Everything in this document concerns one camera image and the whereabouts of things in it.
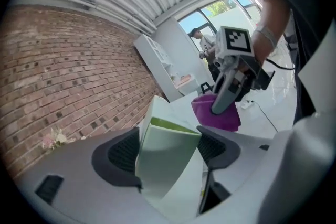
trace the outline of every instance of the white surface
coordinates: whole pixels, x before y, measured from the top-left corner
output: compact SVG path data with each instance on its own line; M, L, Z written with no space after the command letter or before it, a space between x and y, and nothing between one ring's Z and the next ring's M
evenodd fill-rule
M136 176L141 179L142 195L151 205L157 207L157 203L176 183L191 160L200 138L199 133L149 125L139 151Z
M211 17L210 21L217 30L219 30L221 26L242 28L247 29L250 36L255 30L255 26L238 6L219 15Z
M153 39L151 39L147 36L144 36L144 37L147 39L149 45L152 47L152 49L155 51L155 53L159 57L159 60L161 61L162 65L164 67L171 65L172 63L169 59L169 56L164 51L162 46L159 43L156 43Z
M283 40L279 42L274 55L269 58L280 66L292 67L290 56ZM265 62L264 69L266 71L275 70L275 75L267 90L251 91L244 99L257 102L278 131L289 130L293 125L297 103L293 71L278 69L268 62ZM242 122L238 133L273 138L276 131L258 105L252 104L244 110L241 107L245 104L244 99L242 102L236 103Z
M149 112L154 113L159 118L174 121L186 128L197 130L196 127L200 123L191 107L192 100L197 96L198 94L195 91L172 103L167 103L160 97L154 97L156 102L152 101ZM142 140L143 130L149 124L149 118L149 116L146 116L138 125L140 127L140 140ZM176 183L163 199L156 202L154 207L174 223L182 223L195 218L201 198L202 171L203 158L196 149Z
M190 74L191 78L187 83L184 83L183 85L179 86L178 90L183 95L188 95L189 93L192 93L200 87L200 84L198 84L195 76L193 74Z
M198 56L197 48L176 19L170 18L161 24L152 39L163 47L180 76L193 74L199 84L214 84L209 70Z
M160 201L161 213L174 223L185 223L197 216L202 190L201 154L196 149L174 186Z
M299 73L318 112L330 112L336 108L335 41L336 23L333 20L319 48Z

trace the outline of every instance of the white wall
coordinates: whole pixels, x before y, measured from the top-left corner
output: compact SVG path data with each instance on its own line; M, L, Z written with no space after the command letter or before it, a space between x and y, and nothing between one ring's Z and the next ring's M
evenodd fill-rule
M152 35L152 39L164 48L180 76L193 74L199 84L214 84L209 70L198 57L196 46L175 18L163 22Z
M251 23L250 19L240 9L240 7L235 7L227 12L210 17L209 20L217 30L219 30L221 26L243 28L249 31L250 36L255 30L255 27Z
M184 16L186 16L189 13L195 11L197 8L202 8L202 7L206 6L207 4L215 2L215 1L217 1L217 0L197 0L193 3L190 3L190 0L184 0L183 3L184 3L185 7L176 11L176 13L172 14L172 16L174 16L175 19L180 20Z

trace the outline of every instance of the gray plastic part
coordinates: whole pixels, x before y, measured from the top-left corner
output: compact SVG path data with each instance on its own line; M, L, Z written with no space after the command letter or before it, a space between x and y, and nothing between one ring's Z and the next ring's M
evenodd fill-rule
M272 140L228 132L212 127L205 127L205 129L208 132L213 132L222 138L228 139L231 143L239 145L239 158L225 169L216 169L213 171L215 182L221 183L225 189L233 193L246 181L260 164L262 158L265 157L267 151L262 150L260 146L270 145Z
M99 145L130 130L108 132L58 148L19 176L15 183L48 223L168 224L137 187L112 186L91 165L93 151ZM46 175L64 178L52 206L35 194Z
M242 85L237 85L236 90L232 91L231 87L233 86L232 81L237 73L237 70L231 69L230 71L225 73L225 76L221 73L216 81L216 84L213 89L213 93L217 93L218 96L211 107L212 113L219 115L223 113L229 105L231 105L239 93L241 92ZM219 89L219 85L221 84L221 78L224 78L224 82Z
M275 71L271 74L267 73L256 60L256 58L246 55L241 55L240 58L245 62L245 64L250 68L250 70L255 74L255 82L260 86L262 90L266 90L270 84Z
M282 223L313 193L336 157L336 112L305 118L278 132L265 156L225 202L192 224ZM220 170L214 180L226 188Z
M226 200L231 193L227 191L221 184L214 181L213 173L207 174L204 196L198 209L199 214L203 214L208 210L217 206Z

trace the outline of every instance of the white cabinet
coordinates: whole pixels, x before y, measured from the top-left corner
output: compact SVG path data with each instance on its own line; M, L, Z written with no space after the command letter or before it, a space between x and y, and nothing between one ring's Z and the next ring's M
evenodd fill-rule
M180 77L166 51L150 37L141 35L134 44L170 102L199 88L194 75L183 74L184 77Z
M172 102L182 97L171 79L175 77L179 81L179 72L162 46L145 35L141 35L134 45L168 100Z

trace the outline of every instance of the magenta fabric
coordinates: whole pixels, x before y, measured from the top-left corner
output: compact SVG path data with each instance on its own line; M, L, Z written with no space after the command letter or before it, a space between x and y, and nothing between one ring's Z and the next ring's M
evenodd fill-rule
M191 102L194 113L201 125L236 132L240 126L240 117L233 102L222 114L215 115L211 106L215 102L216 94L204 94Z

